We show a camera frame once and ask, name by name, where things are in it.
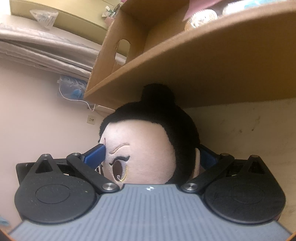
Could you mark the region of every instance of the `doll face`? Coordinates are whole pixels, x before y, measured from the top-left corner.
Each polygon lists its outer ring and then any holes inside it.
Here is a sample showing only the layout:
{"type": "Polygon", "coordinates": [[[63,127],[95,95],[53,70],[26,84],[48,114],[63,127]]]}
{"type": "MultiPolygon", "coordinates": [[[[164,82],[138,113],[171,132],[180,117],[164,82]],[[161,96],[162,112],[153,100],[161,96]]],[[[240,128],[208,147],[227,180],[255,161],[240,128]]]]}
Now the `doll face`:
{"type": "Polygon", "coordinates": [[[101,172],[118,184],[164,184],[176,168],[175,151],[160,124],[144,120],[109,123],[100,143],[106,146],[101,172]]]}

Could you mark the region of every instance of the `plush doll head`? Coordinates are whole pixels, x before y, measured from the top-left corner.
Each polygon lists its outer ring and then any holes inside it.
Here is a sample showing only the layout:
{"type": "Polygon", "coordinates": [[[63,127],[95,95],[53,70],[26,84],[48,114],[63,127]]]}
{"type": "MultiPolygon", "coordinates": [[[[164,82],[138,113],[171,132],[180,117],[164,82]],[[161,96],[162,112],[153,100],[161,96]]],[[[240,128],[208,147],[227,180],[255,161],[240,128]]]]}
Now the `plush doll head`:
{"type": "Polygon", "coordinates": [[[145,86],[139,102],[107,116],[100,137],[106,157],[97,170],[119,186],[182,185],[199,173],[197,129],[164,85],[145,86]]]}

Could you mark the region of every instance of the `white cable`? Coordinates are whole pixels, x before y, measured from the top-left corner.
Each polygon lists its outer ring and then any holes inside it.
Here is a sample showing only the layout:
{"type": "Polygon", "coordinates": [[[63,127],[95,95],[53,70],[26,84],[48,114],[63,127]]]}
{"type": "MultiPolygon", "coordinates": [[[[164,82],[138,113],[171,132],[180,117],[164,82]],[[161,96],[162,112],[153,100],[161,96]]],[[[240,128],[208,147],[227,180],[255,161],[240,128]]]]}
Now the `white cable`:
{"type": "MultiPolygon", "coordinates": [[[[68,98],[66,98],[65,96],[63,96],[63,94],[61,93],[61,88],[60,88],[60,85],[59,85],[59,92],[60,92],[60,94],[61,94],[61,96],[63,97],[63,98],[65,98],[66,100],[71,100],[71,99],[68,99],[68,98]]],[[[89,106],[89,104],[87,103],[87,105],[88,105],[88,107],[89,107],[89,109],[90,109],[90,111],[94,111],[94,109],[95,109],[95,107],[96,107],[96,104],[94,104],[94,108],[93,108],[93,110],[91,110],[91,107],[89,106]]]]}

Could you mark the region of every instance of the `gray gripper base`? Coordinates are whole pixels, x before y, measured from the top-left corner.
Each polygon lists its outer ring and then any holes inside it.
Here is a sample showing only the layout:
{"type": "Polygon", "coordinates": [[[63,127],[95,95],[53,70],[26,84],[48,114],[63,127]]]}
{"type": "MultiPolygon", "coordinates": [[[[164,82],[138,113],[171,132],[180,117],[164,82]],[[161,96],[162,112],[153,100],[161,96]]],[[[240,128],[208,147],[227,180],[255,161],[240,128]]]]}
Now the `gray gripper base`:
{"type": "Polygon", "coordinates": [[[84,216],[59,225],[22,222],[16,241],[283,241],[290,233],[276,221],[238,225],[212,214],[195,194],[175,185],[125,185],[104,194],[84,216]]]}

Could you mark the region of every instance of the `wall outlet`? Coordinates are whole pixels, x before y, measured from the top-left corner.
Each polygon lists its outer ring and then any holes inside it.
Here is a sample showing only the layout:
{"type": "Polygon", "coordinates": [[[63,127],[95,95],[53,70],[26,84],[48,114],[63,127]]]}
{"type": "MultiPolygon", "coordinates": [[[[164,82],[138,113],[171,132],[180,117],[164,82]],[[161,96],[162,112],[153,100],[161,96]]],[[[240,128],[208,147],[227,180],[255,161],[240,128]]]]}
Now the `wall outlet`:
{"type": "Polygon", "coordinates": [[[87,123],[94,125],[96,123],[96,117],[93,115],[89,115],[87,118],[87,123]]]}

